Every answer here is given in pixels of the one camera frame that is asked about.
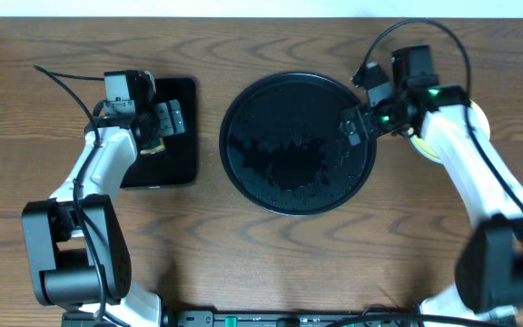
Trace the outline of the yellow green sponge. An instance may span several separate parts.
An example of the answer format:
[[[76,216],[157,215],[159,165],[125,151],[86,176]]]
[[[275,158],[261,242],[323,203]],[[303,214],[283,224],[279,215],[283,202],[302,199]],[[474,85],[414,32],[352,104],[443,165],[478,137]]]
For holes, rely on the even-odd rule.
[[[153,139],[140,151],[140,155],[153,155],[166,150],[163,138]]]

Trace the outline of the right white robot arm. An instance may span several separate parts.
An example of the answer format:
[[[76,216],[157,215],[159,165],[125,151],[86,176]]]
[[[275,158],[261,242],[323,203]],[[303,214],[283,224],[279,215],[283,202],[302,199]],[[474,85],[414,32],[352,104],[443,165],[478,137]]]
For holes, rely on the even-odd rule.
[[[480,322],[513,317],[523,306],[523,186],[481,129],[468,90],[439,82],[429,46],[396,50],[391,62],[391,75],[374,62],[360,66],[352,82],[368,101],[344,111],[340,129],[352,145],[384,134],[423,140],[473,229],[454,283],[418,311]]]

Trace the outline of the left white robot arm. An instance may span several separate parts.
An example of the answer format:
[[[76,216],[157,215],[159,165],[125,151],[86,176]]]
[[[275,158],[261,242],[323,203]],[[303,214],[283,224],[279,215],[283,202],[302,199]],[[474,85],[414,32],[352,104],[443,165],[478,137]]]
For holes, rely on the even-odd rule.
[[[64,309],[63,326],[175,326],[163,299],[132,277],[113,204],[141,154],[184,132],[176,102],[157,104],[148,71],[107,72],[105,99],[86,110],[84,149],[48,199],[29,202],[21,221],[34,294]]]

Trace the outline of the yellow plate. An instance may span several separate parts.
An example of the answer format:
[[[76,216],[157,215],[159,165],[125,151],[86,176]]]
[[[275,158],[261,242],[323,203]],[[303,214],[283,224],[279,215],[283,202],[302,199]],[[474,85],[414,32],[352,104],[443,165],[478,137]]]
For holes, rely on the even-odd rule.
[[[479,123],[480,130],[489,139],[491,136],[491,129],[490,129],[490,125],[488,122],[488,118],[485,115],[484,111],[474,101],[471,102],[471,110],[472,110],[473,115],[475,116],[475,119]],[[433,163],[442,164],[442,161],[439,159],[439,156],[431,149],[431,147],[422,138],[419,138],[417,135],[413,134],[412,137],[410,138],[410,142],[411,142],[412,146],[415,148],[415,150],[417,152],[419,152],[423,157],[432,161]]]

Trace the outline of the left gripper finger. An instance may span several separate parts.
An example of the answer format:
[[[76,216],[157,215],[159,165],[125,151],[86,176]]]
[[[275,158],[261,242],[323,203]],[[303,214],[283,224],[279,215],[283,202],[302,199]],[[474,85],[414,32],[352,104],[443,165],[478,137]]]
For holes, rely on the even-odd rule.
[[[154,111],[158,118],[158,136],[168,137],[173,135],[173,121],[169,105],[167,103],[159,103],[154,107]]]
[[[169,105],[171,111],[171,121],[173,124],[173,133],[184,134],[186,127],[180,102],[178,100],[171,100]]]

